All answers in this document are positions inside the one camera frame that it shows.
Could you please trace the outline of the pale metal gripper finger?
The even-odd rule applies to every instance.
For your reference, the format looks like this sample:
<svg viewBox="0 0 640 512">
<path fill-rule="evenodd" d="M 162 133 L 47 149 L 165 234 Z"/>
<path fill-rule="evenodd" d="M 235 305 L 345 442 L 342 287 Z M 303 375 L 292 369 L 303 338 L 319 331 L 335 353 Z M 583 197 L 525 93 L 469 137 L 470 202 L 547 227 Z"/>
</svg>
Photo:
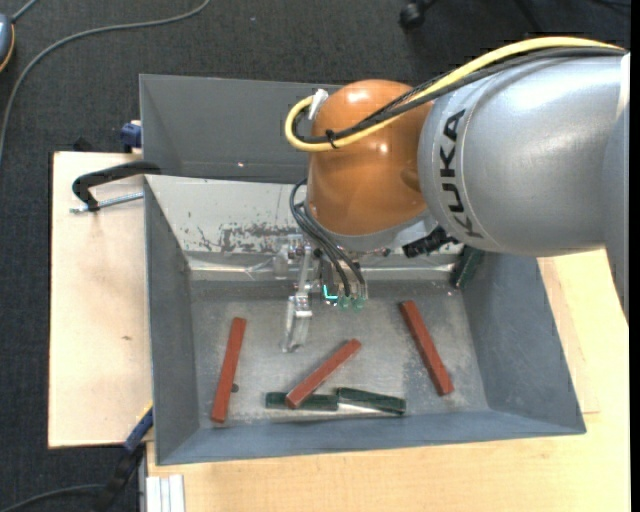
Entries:
<svg viewBox="0 0 640 512">
<path fill-rule="evenodd" d="M 289 278 L 298 271 L 302 258 L 299 244 L 283 243 L 273 257 L 273 274 L 275 278 Z"/>
<path fill-rule="evenodd" d="M 305 345 L 312 317 L 311 301 L 306 293 L 296 293 L 288 298 L 281 343 L 283 352 L 292 353 Z"/>
</svg>

